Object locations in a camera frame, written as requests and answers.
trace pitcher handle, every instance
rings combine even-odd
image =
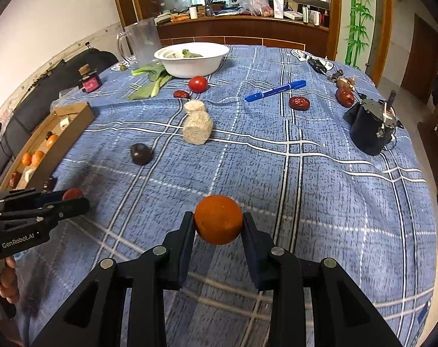
[[[117,47],[118,47],[118,53],[119,53],[119,55],[128,63],[128,64],[130,64],[130,59],[129,59],[129,57],[127,57],[125,54],[124,54],[124,51],[123,51],[123,46],[122,46],[122,44],[121,44],[121,40],[123,39],[123,38],[126,38],[127,37],[127,32],[122,32],[122,33],[119,33],[117,36],[116,36],[116,42],[117,42]]]

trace silver bolt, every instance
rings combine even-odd
[[[280,247],[273,247],[270,249],[270,253],[272,253],[274,256],[282,256],[284,254],[284,249]]]
[[[336,261],[332,258],[327,258],[324,260],[324,265],[332,269],[333,267],[336,267]]]
[[[100,267],[102,269],[109,269],[113,266],[113,260],[111,258],[105,258],[100,262]]]
[[[161,256],[167,252],[167,249],[163,247],[162,245],[158,245],[157,247],[153,248],[153,254],[156,256]]]

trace pink label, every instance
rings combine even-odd
[[[82,82],[82,85],[87,92],[92,92],[100,86],[97,77],[92,77],[90,80]]]

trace clear plastic pitcher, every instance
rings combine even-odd
[[[130,59],[124,54],[121,40],[127,37],[130,47],[135,54],[135,59],[139,67],[143,67],[155,60],[155,52],[161,49],[161,42],[156,29],[154,18],[144,19],[125,28],[116,37],[118,42],[118,52],[124,60],[130,63]]]

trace wooden tray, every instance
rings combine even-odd
[[[63,130],[60,127],[60,121],[66,118],[69,118],[70,123]],[[0,191],[11,190],[9,181],[15,171],[21,174],[21,179],[15,189],[36,188],[37,190],[41,190],[46,179],[53,174],[63,157],[93,119],[95,119],[95,116],[87,102],[55,108],[38,126],[30,139],[28,139],[28,142],[23,146],[23,149],[19,152],[2,181]],[[58,135],[58,139],[51,148],[47,148],[46,146],[45,135],[48,131]],[[24,166],[21,163],[21,159],[25,153],[33,155],[37,150],[41,150],[45,154],[31,176],[29,183],[26,183],[25,172],[35,167],[33,165]]]

